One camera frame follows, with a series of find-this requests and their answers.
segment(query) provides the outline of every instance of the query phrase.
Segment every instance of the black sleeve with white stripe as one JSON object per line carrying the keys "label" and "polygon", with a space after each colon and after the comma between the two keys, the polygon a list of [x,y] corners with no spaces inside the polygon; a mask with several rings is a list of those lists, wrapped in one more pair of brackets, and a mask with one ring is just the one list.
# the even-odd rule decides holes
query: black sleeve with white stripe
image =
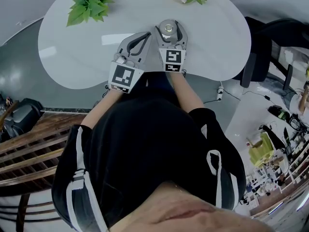
{"label": "black sleeve with white stripe", "polygon": [[82,127],[82,149],[86,148],[88,138],[90,137],[91,129],[87,126],[74,125],[72,126],[65,149],[60,157],[57,166],[54,183],[52,187],[52,198],[54,206],[59,216],[72,227],[70,222],[67,202],[66,202],[66,189],[77,168],[76,162],[76,138],[78,129]]}
{"label": "black sleeve with white stripe", "polygon": [[220,152],[224,169],[236,177],[240,200],[246,189],[246,175],[238,151],[224,135],[214,111],[207,108],[197,108],[189,112],[189,115],[199,126],[211,148]]}

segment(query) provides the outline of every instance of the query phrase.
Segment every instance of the oval tabletop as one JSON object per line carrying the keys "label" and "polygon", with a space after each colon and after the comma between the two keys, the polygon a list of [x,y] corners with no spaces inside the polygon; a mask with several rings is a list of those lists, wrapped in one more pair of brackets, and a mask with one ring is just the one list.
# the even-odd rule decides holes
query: oval tabletop
{"label": "oval tabletop", "polygon": [[[60,85],[82,89],[108,80],[110,63],[120,42],[131,34],[154,31],[175,19],[188,35],[183,68],[215,81],[235,77],[245,66],[251,48],[248,24],[230,0],[181,4],[178,0],[114,0],[104,22],[66,27],[72,0],[56,0],[39,32],[39,54],[47,73]],[[153,40],[146,71],[162,71],[158,45]]]}

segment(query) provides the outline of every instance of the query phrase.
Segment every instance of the black shirt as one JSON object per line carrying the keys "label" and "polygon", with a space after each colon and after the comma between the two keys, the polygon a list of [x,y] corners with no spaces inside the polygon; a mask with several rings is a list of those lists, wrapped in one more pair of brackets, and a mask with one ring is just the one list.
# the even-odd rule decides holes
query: black shirt
{"label": "black shirt", "polygon": [[[52,189],[55,208],[69,225],[66,188],[77,168],[80,127],[70,131]],[[115,104],[93,130],[82,128],[85,168],[108,227],[139,207],[164,181],[216,205],[218,180],[207,163],[210,150],[221,154],[222,208],[233,209],[243,196],[243,163],[209,109],[186,113],[159,94],[144,94]],[[213,159],[218,169],[218,159]],[[237,192],[231,176],[237,179]]]}

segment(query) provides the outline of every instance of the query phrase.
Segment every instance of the lips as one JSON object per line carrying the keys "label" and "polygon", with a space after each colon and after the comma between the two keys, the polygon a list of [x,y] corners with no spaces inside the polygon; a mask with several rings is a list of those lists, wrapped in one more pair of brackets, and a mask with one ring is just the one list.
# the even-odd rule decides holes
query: lips
{"label": "lips", "polygon": [[200,200],[182,202],[178,203],[173,208],[164,213],[164,215],[157,223],[172,219],[191,218],[199,213],[212,213],[215,212],[215,210],[216,209],[212,205]]}

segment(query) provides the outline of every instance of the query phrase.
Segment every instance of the forearm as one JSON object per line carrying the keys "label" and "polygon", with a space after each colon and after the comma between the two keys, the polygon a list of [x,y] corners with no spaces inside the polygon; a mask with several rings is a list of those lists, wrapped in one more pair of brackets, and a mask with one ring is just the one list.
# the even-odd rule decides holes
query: forearm
{"label": "forearm", "polygon": [[120,97],[122,92],[110,90],[106,96],[90,111],[90,113],[82,121],[82,125],[94,128],[99,119],[106,113],[106,111],[115,104]]}
{"label": "forearm", "polygon": [[187,113],[196,108],[204,108],[203,101],[193,91],[181,73],[170,73],[180,107]]}
{"label": "forearm", "polygon": [[304,113],[305,111],[305,103],[306,103],[307,98],[308,98],[308,93],[304,91],[303,96],[298,105],[298,109],[301,113]]}

